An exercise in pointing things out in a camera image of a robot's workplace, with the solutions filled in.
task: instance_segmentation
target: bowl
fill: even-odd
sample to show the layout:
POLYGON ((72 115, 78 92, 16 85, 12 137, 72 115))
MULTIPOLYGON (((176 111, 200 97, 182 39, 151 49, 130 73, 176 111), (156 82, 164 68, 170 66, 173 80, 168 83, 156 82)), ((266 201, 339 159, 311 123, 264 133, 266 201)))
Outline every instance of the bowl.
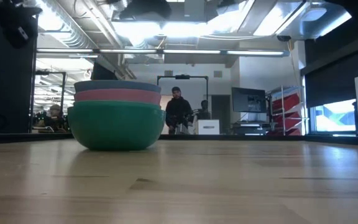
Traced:
POLYGON ((131 89, 131 90, 145 90, 161 93, 161 88, 157 85, 141 82, 122 81, 122 80, 91 80, 83 81, 74 84, 76 93, 88 90, 100 89, 131 89))
POLYGON ((159 105, 161 94, 154 91, 131 90, 131 89, 100 89, 81 91, 74 95, 76 102, 109 100, 109 101, 131 101, 139 103, 151 103, 159 105))
POLYGON ((74 138, 91 150, 132 151, 161 135, 165 112, 157 105, 122 101, 81 101, 68 109, 74 138))

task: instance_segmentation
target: shelf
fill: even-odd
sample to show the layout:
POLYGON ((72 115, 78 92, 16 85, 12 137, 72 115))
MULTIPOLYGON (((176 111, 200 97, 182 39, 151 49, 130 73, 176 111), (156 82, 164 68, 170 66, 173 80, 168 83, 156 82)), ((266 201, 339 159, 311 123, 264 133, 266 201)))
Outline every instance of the shelf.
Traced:
MULTIPOLYGON (((302 88, 302 86, 283 86, 283 95, 291 93, 292 91, 298 90, 300 88, 302 88)), ((281 87, 266 92, 266 96, 281 97, 281 95, 281 87)))

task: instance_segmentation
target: wooden tabletop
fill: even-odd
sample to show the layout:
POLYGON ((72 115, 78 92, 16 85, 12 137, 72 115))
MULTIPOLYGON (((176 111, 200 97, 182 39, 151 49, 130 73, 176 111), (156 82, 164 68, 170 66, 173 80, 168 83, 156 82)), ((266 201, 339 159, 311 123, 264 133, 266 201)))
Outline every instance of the wooden tabletop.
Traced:
POLYGON ((0 223, 358 223, 358 146, 0 144, 0 223))

